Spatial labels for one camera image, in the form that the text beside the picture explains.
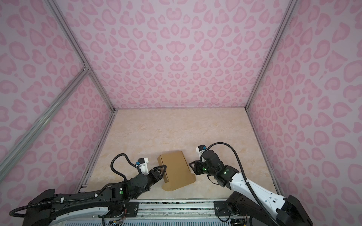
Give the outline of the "brown cardboard box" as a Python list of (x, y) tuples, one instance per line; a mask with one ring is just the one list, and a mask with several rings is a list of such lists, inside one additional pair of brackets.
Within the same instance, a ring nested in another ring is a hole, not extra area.
[(191, 173), (189, 164), (181, 150), (163, 153), (157, 161), (160, 166), (166, 166), (163, 175), (165, 183), (162, 185), (164, 191), (175, 191), (196, 181), (196, 176)]

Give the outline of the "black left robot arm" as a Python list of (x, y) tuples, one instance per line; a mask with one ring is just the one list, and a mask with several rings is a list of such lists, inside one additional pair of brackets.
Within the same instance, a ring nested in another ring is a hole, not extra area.
[(65, 217), (96, 215), (120, 217), (130, 200), (137, 199), (163, 178), (166, 165), (154, 167), (147, 175), (106, 184), (98, 191), (78, 194), (56, 194), (48, 189), (31, 200), (25, 212), (24, 226), (49, 226)]

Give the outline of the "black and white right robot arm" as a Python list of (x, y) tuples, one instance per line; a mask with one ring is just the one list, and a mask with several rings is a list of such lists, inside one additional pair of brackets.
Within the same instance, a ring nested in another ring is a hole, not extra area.
[(225, 165), (205, 146), (197, 148), (199, 160), (189, 165), (196, 175), (212, 176), (221, 187), (233, 193), (226, 200), (231, 215), (247, 214), (270, 226), (311, 226), (312, 220), (294, 196), (283, 197), (250, 181), (236, 168)]

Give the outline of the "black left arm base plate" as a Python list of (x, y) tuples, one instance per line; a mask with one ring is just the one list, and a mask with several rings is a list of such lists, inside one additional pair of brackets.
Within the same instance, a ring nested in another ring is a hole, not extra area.
[(139, 202), (123, 202), (112, 205), (106, 214), (99, 215), (105, 218), (135, 218), (139, 209)]

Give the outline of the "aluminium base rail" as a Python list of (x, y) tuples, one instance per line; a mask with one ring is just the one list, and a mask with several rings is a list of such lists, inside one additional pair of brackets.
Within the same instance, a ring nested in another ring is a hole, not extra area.
[(217, 217), (214, 201), (223, 199), (137, 200), (135, 218), (77, 216), (59, 222), (60, 226), (269, 226), (249, 215)]

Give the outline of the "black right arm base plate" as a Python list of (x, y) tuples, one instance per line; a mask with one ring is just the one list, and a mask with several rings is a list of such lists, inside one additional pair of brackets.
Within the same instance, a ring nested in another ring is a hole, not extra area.
[(253, 205), (248, 202), (214, 201), (217, 217), (242, 217), (248, 215)]

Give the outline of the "aluminium diagonal frame bar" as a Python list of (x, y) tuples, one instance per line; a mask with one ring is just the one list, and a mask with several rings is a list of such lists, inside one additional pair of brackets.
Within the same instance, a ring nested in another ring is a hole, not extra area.
[(65, 102), (71, 97), (83, 80), (88, 76), (89, 68), (85, 67), (73, 79), (68, 86), (58, 95), (51, 105), (35, 121), (30, 129), (21, 137), (21, 139), (12, 147), (10, 152), (1, 162), (1, 181), (3, 181), (14, 166), (20, 161), (30, 145), (39, 137), (45, 127), (50, 123), (58, 113)]

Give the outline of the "aluminium right corner post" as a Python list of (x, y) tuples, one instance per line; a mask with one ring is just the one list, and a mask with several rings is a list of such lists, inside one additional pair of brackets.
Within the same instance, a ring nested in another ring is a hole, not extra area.
[(294, 14), (295, 14), (295, 11), (297, 10), (298, 6), (299, 6), (299, 2), (298, 0), (291, 0), (289, 1), (288, 3), (288, 6), (286, 8), (286, 11), (285, 11), (285, 14), (283, 15), (282, 17), (282, 20), (281, 20), (281, 23), (278, 27), (278, 29), (276, 30), (276, 33), (275, 33), (275, 36), (271, 42), (271, 45), (269, 47), (269, 50), (267, 52), (267, 55), (265, 57), (265, 60), (262, 64), (262, 67), (259, 71), (259, 74), (257, 76), (257, 79), (255, 81), (255, 84), (252, 88), (252, 91), (251, 91), (251, 94), (250, 94), (250, 97), (248, 98), (248, 101), (246, 103), (246, 106), (245, 106), (245, 110), (246, 112), (249, 111), (250, 109), (250, 106), (255, 98), (255, 95), (256, 95), (256, 92), (260, 86), (260, 83), (263, 79), (263, 77), (265, 76), (266, 74), (266, 71), (270, 65), (270, 63), (272, 62), (272, 59), (278, 49), (278, 46), (280, 45), (281, 43), (281, 40), (285, 34), (285, 31), (288, 27), (288, 25), (290, 24)]

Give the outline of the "aluminium corner post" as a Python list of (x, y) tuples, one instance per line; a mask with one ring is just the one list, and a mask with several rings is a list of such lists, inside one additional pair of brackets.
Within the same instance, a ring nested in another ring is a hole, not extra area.
[(91, 78), (92, 82), (95, 84), (95, 87), (99, 91), (101, 97), (103, 98), (103, 100), (107, 104), (110, 111), (112, 113), (114, 113), (116, 111), (116, 108), (111, 103), (111, 100), (110, 100), (108, 94), (106, 93), (106, 91), (103, 88), (100, 80), (98, 79), (96, 73), (94, 72), (89, 60), (87, 59), (87, 57), (86, 57), (86, 55), (85, 55), (79, 41), (77, 40), (74, 32), (72, 31), (71, 27), (69, 26), (69, 23), (67, 22), (66, 17), (62, 13), (59, 5), (54, 0), (45, 0), (44, 2), (47, 4), (49, 10), (53, 14), (55, 20), (57, 21), (57, 23), (60, 26), (60, 28), (62, 29), (64, 35), (68, 39), (71, 47), (75, 51), (75, 54), (78, 56), (78, 58), (82, 62), (85, 69), (87, 69), (89, 71), (90, 78)]
[(255, 98), (255, 95), (256, 95), (256, 92), (260, 86), (260, 83), (263, 79), (263, 77), (265, 76), (266, 74), (266, 71), (270, 65), (270, 63), (272, 62), (272, 59), (278, 49), (278, 46), (280, 45), (281, 43), (281, 40), (285, 34), (285, 31), (288, 27), (288, 25), (290, 24), (294, 14), (295, 14), (295, 11), (297, 10), (298, 6), (299, 6), (299, 2), (298, 0), (291, 0), (289, 1), (288, 3), (288, 6), (286, 8), (286, 11), (285, 11), (285, 14), (283, 15), (282, 17), (282, 20), (281, 20), (281, 23), (278, 27), (278, 29), (276, 30), (276, 33), (275, 33), (275, 36), (271, 42), (271, 45), (269, 47), (269, 50), (267, 52), (267, 55), (265, 57), (265, 60), (262, 64), (262, 67), (259, 71), (259, 74), (257, 76), (257, 79), (255, 81), (255, 84), (252, 88), (252, 91), (251, 91), (251, 94), (250, 94), (250, 97), (248, 98), (248, 101), (246, 103), (246, 106), (245, 106), (245, 110), (246, 112), (249, 111), (250, 109), (250, 106)]

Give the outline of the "aluminium left corner post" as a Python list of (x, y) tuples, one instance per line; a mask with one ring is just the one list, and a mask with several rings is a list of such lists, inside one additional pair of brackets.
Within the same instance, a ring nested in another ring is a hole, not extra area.
[(66, 17), (62, 13), (59, 5), (54, 0), (45, 0), (44, 2), (47, 4), (49, 10), (53, 14), (55, 20), (57, 21), (57, 23), (60, 26), (60, 28), (62, 29), (64, 35), (68, 39), (71, 47), (75, 51), (75, 54), (78, 56), (78, 58), (82, 62), (85, 69), (87, 69), (89, 71), (90, 78), (91, 78), (92, 82), (95, 84), (95, 87), (99, 91), (101, 97), (103, 98), (103, 100), (107, 104), (110, 111), (112, 113), (114, 113), (116, 111), (116, 108), (111, 103), (111, 100), (110, 100), (108, 94), (106, 93), (106, 91), (103, 88), (100, 80), (98, 79), (96, 73), (94, 72), (89, 60), (87, 59), (87, 57), (86, 57), (86, 55), (85, 55), (79, 41), (77, 40), (74, 32), (72, 31), (71, 27), (69, 26), (69, 23), (67, 22)]

